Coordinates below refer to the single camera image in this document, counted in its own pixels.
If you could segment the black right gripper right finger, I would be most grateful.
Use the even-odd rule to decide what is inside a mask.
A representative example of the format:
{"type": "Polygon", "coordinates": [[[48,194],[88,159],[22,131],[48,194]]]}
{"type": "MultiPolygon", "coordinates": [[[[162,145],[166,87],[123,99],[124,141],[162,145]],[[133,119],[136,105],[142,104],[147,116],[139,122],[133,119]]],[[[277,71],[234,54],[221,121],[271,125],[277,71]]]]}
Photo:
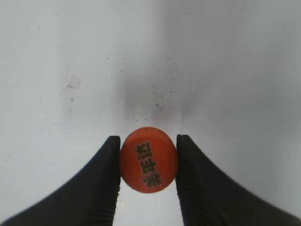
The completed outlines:
{"type": "Polygon", "coordinates": [[[186,226],[299,226],[301,220],[252,194],[219,169],[188,135],[178,135],[175,178],[186,226]]]}

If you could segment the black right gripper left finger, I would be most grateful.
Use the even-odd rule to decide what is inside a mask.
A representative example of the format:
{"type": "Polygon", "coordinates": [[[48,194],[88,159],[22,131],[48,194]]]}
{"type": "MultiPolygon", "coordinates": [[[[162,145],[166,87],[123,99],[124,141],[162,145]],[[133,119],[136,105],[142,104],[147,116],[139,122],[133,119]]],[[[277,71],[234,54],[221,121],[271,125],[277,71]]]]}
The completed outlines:
{"type": "Polygon", "coordinates": [[[120,137],[109,136],[92,159],[52,194],[3,226],[111,226],[120,189],[120,137]]]}

